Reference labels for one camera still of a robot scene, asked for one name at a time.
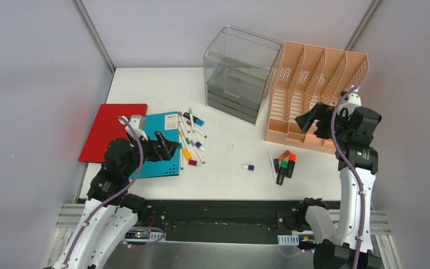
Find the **teal notebook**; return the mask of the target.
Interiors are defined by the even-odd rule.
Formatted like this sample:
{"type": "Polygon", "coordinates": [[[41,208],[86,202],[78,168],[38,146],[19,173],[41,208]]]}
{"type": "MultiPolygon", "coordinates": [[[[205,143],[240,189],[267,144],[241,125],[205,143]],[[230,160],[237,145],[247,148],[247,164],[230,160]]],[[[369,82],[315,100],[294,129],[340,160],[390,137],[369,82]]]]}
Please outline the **teal notebook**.
{"type": "Polygon", "coordinates": [[[180,174],[179,114],[167,112],[146,116],[144,157],[140,178],[168,177],[180,174]]]}

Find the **red folder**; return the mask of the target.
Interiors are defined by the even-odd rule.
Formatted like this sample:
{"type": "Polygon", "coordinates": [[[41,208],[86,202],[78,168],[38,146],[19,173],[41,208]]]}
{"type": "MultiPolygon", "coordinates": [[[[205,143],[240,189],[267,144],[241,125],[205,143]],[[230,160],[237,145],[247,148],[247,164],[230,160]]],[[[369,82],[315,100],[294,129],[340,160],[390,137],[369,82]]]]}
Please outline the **red folder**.
{"type": "Polygon", "coordinates": [[[126,137],[126,131],[119,122],[119,117],[145,116],[147,109],[147,104],[101,104],[78,161],[103,162],[108,144],[116,138],[126,137]]]}

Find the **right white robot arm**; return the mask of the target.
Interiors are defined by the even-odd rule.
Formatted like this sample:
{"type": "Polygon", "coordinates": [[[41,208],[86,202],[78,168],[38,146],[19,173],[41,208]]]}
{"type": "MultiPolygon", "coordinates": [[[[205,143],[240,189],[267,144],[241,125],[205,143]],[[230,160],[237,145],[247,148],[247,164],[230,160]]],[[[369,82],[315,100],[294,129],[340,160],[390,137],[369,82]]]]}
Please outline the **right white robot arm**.
{"type": "Polygon", "coordinates": [[[369,108],[336,107],[318,102],[295,121],[306,131],[329,138],[336,148],[341,182],[339,220],[335,224],[319,201],[306,201],[295,221],[311,229],[317,245],[314,268],[381,268],[382,258],[373,253],[370,229],[371,194],[378,172],[378,152],[371,147],[373,133],[382,116],[369,108]]]}

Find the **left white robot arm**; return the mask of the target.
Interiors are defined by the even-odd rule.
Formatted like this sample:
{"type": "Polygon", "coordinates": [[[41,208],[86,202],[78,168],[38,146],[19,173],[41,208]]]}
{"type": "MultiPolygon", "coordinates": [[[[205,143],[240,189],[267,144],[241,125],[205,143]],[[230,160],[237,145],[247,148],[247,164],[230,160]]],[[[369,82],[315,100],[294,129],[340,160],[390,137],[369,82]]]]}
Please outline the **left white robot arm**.
{"type": "Polygon", "coordinates": [[[171,161],[179,149],[178,141],[160,131],[154,136],[147,140],[129,134],[109,142],[76,230],[52,268],[103,268],[125,234],[148,221],[146,200],[128,193],[129,177],[141,172],[146,161],[171,161]]]}

